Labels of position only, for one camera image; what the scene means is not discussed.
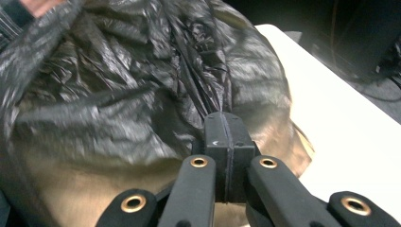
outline garbage bag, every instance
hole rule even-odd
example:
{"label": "garbage bag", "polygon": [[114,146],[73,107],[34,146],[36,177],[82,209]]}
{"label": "garbage bag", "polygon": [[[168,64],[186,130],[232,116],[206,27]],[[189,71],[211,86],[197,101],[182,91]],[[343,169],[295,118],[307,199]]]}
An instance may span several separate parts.
{"label": "garbage bag", "polygon": [[32,226],[93,226],[120,192],[162,190],[213,112],[295,174],[310,162],[272,47],[219,0],[69,0],[0,55],[0,100],[0,187]]}

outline white tabletop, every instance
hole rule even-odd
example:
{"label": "white tabletop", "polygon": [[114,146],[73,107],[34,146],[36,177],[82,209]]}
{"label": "white tabletop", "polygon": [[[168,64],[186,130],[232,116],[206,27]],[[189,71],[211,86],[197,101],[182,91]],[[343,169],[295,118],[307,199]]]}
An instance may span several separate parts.
{"label": "white tabletop", "polygon": [[315,148],[301,177],[316,197],[361,194],[401,222],[401,126],[275,26],[257,26],[283,64],[292,120]]}

